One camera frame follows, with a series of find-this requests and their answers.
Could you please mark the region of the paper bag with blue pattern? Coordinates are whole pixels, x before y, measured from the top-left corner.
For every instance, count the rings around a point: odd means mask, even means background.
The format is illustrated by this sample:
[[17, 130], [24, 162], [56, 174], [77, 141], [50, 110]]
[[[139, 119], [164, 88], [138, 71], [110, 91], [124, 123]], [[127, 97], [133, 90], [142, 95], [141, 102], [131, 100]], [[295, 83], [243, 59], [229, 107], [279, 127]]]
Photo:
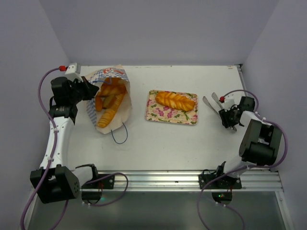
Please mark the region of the paper bag with blue pattern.
[[98, 92], [85, 104], [86, 113], [101, 134], [111, 134], [120, 127], [128, 131], [125, 122], [132, 111], [130, 81], [122, 65], [96, 70], [85, 78]]

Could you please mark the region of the braided fake bread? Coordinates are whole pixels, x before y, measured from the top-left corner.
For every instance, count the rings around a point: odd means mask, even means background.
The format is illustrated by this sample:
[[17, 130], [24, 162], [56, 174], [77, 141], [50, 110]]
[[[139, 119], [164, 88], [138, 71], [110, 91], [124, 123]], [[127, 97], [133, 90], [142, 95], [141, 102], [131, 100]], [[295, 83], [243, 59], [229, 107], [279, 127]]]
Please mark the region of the braided fake bread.
[[163, 106], [185, 112], [193, 110], [196, 104], [193, 100], [173, 92], [159, 92], [156, 95], [155, 100]]

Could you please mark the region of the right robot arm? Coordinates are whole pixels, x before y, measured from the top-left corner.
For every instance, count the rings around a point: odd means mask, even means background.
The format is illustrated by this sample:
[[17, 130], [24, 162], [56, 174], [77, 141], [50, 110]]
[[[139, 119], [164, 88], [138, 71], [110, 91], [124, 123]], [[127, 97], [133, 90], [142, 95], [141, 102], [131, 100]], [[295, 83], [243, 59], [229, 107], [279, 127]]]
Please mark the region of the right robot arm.
[[232, 97], [226, 96], [219, 102], [219, 116], [225, 128], [235, 130], [237, 125], [246, 128], [238, 155], [218, 166], [213, 177], [217, 187], [225, 188], [250, 168], [273, 165], [277, 160], [282, 131], [258, 117], [257, 104], [252, 97], [242, 96], [236, 104]]

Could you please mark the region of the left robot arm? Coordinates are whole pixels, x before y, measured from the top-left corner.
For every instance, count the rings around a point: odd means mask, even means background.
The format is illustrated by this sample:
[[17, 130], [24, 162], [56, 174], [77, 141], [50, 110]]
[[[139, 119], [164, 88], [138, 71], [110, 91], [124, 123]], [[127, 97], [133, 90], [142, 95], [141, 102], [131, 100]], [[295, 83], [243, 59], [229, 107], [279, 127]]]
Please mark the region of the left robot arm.
[[94, 164], [70, 170], [67, 166], [68, 147], [77, 116], [77, 104], [95, 97], [98, 87], [85, 77], [69, 80], [57, 77], [51, 81], [53, 96], [49, 101], [50, 133], [47, 149], [38, 170], [30, 181], [44, 204], [75, 199], [83, 185], [95, 188], [100, 182]]

